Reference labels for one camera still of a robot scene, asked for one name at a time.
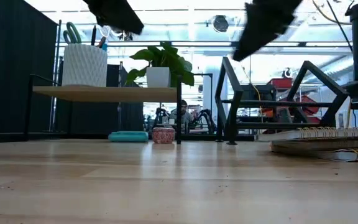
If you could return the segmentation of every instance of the wooden table surface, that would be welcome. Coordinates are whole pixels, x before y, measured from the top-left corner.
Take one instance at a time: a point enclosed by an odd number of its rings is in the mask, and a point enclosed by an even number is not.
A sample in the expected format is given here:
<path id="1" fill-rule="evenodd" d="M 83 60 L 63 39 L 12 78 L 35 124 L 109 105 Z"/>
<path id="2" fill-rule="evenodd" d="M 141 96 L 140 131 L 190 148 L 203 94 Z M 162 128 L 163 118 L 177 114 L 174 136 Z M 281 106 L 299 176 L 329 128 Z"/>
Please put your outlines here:
<path id="1" fill-rule="evenodd" d="M 358 163 L 268 144 L 0 144 L 0 223 L 358 223 Z"/>
<path id="2" fill-rule="evenodd" d="M 176 88 L 34 86 L 33 91 L 75 102 L 164 102 L 177 101 Z"/>

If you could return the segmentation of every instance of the wooden shelf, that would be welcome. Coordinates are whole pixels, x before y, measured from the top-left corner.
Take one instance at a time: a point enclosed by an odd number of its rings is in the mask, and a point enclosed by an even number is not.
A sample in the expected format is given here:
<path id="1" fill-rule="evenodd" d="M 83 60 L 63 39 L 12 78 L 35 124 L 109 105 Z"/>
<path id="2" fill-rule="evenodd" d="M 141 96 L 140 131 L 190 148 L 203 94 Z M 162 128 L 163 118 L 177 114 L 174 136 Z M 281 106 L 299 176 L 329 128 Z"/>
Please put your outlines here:
<path id="1" fill-rule="evenodd" d="M 176 88 L 34 86 L 33 91 L 75 102 L 164 102 L 177 101 Z"/>

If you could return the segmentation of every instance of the pen holder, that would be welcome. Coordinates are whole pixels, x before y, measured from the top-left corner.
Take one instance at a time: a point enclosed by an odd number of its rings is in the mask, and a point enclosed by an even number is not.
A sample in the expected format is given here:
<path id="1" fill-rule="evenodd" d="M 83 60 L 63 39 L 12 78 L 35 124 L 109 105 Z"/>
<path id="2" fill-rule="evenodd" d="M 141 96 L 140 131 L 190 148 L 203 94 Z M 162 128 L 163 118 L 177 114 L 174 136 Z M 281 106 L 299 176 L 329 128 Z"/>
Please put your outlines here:
<path id="1" fill-rule="evenodd" d="M 95 46 L 65 47 L 62 85 L 106 87 L 107 52 Z"/>

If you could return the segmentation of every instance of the small pot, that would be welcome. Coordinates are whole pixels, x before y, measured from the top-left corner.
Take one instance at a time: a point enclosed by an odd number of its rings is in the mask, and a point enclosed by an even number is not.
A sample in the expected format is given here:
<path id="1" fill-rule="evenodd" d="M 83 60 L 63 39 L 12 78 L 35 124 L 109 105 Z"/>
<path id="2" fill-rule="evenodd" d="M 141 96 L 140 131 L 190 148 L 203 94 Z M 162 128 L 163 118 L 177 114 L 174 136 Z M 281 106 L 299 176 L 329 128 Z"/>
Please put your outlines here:
<path id="1" fill-rule="evenodd" d="M 169 88 L 171 73 L 167 67 L 149 67 L 146 69 L 147 87 Z"/>

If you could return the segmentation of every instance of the desk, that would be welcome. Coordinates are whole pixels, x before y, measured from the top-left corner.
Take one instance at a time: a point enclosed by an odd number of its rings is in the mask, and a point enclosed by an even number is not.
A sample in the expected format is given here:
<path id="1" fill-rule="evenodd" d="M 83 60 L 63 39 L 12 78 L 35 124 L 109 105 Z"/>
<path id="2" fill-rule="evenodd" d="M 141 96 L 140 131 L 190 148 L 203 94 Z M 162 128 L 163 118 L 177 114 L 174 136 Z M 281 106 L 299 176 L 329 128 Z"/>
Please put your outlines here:
<path id="1" fill-rule="evenodd" d="M 33 86 L 30 76 L 28 99 L 25 116 L 24 137 L 28 140 L 31 98 L 33 93 L 56 97 L 70 102 L 93 103 L 140 103 L 140 102 L 177 102 L 177 110 L 181 108 L 181 78 L 177 88 L 134 88 L 134 87 L 92 87 L 92 86 Z M 68 131 L 70 135 L 72 105 L 69 109 Z M 181 127 L 177 127 L 177 144 L 181 143 Z"/>

